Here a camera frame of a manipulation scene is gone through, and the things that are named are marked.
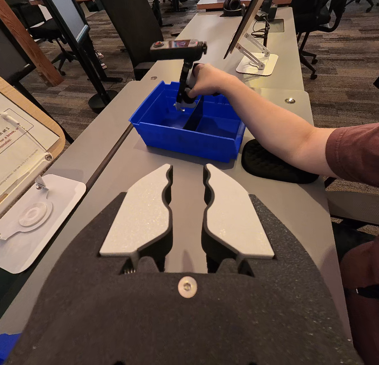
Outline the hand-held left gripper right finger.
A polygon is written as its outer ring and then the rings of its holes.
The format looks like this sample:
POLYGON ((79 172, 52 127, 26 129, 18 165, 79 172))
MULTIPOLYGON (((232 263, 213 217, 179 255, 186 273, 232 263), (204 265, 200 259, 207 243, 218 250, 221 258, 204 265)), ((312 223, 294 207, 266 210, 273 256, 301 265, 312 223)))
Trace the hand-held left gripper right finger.
POLYGON ((246 260, 273 260, 274 250, 245 188, 212 164, 204 166, 203 184, 202 249, 208 273, 216 273, 225 259, 239 268, 246 260))

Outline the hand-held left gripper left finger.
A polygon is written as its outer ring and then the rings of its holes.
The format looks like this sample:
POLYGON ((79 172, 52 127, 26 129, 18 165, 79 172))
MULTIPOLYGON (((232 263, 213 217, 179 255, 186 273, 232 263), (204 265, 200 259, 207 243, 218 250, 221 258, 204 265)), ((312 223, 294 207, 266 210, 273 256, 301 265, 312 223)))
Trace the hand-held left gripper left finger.
POLYGON ((143 257, 151 257, 164 272, 173 246, 171 186, 173 166, 164 164, 133 184, 121 203, 100 248, 102 257, 127 258, 127 273, 143 257))

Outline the blue plastic parts bin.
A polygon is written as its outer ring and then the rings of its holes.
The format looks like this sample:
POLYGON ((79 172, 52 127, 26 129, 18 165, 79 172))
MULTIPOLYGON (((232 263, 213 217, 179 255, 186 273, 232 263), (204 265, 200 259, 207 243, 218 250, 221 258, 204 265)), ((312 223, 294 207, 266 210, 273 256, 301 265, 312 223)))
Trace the blue plastic parts bin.
POLYGON ((178 82, 159 82, 130 117, 145 145, 220 162, 237 159, 246 126, 227 98, 204 96, 197 130, 186 131, 183 126, 194 108, 176 110, 178 88, 178 82))
POLYGON ((2 365, 8 358, 10 352, 17 343, 21 333, 0 334, 0 364, 2 365))

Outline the person's right forearm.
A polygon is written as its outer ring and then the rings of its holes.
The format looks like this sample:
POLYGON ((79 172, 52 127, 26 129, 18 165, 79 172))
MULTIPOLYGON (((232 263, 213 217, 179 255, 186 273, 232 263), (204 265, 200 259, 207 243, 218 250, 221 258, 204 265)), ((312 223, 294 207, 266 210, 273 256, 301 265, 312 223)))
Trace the person's right forearm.
POLYGON ((335 129, 317 128, 298 115, 266 100, 229 75, 225 90, 234 111, 267 151, 286 163, 325 177, 337 175, 326 160, 326 144, 335 129))

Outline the person's right hand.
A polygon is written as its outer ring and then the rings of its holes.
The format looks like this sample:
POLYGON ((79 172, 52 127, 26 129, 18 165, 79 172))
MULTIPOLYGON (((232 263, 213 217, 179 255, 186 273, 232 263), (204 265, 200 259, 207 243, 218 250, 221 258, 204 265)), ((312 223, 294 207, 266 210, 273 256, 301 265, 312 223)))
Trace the person's right hand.
POLYGON ((216 93, 226 95, 232 86, 239 82, 237 77, 215 68, 211 64, 199 63, 192 69, 186 94, 189 98, 216 93))

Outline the black office chair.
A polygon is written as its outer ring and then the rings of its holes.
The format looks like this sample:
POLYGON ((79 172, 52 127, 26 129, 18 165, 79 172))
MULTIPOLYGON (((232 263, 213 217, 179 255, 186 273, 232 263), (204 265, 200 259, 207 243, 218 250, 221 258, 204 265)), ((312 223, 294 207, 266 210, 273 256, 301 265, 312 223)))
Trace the black office chair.
POLYGON ((148 0, 100 0, 129 54, 136 81, 154 65, 150 48, 164 41, 148 0))
POLYGON ((314 64, 317 63, 316 54, 304 50, 307 39, 312 32, 335 31, 343 16, 347 0, 292 0, 291 8, 295 22, 298 52, 301 64, 311 70, 310 79, 317 78, 314 64))

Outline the black headphones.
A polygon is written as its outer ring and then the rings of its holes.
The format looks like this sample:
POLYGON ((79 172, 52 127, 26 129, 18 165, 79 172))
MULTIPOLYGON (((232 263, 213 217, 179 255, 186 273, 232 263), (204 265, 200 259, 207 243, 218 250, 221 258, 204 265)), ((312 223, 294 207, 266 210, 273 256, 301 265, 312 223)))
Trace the black headphones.
POLYGON ((225 0, 223 3, 224 17, 239 17, 242 15, 242 3, 240 0, 225 0))

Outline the instruction sheet on stand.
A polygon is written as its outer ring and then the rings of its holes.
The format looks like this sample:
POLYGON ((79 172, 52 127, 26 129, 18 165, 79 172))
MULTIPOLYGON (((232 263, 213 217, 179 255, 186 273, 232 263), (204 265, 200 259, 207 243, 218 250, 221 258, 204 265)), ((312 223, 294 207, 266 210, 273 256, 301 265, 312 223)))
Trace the instruction sheet on stand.
POLYGON ((0 268, 28 269, 86 192, 46 169, 61 154, 61 127, 1 78, 0 268))

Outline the black framed easel board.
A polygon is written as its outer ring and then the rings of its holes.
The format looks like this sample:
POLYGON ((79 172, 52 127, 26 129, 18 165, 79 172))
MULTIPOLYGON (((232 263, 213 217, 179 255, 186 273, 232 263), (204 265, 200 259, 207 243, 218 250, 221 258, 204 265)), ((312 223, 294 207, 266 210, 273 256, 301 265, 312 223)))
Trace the black framed easel board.
POLYGON ((88 22, 75 0, 42 1, 96 90, 88 101, 89 107, 94 113, 101 113, 117 95, 115 90, 106 90, 102 82, 120 83, 122 78, 106 75, 89 36, 88 22))

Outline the grey office chair seat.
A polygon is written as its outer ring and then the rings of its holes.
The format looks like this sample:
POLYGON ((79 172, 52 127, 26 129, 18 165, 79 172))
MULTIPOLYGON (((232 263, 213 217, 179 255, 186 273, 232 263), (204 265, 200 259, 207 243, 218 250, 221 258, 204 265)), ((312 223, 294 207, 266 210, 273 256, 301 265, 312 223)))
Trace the grey office chair seat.
POLYGON ((354 191, 326 191, 329 214, 346 225, 359 229, 379 226, 379 196, 354 191))

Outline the wooden pillar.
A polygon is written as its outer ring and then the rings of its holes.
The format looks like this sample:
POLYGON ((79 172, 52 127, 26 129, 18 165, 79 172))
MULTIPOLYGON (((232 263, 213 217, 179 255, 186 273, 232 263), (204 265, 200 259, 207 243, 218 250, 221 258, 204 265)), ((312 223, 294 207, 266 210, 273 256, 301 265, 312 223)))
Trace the wooden pillar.
POLYGON ((61 84, 64 81, 63 77, 43 54, 39 45, 36 44, 5 0, 0 0, 0 18, 35 65, 39 76, 44 80, 45 84, 51 87, 61 84))

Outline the black framed panel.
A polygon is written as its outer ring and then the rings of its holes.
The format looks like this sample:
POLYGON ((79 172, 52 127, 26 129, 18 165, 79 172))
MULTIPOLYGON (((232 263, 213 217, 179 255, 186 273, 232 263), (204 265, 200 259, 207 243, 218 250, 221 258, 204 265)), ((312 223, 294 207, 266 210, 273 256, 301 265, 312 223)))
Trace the black framed panel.
POLYGON ((35 65, 22 49, 15 37, 11 34, 5 24, 0 22, 0 76, 11 86, 16 88, 31 103, 41 109, 50 118, 52 116, 40 105, 40 103, 29 93, 20 81, 30 74, 35 65))

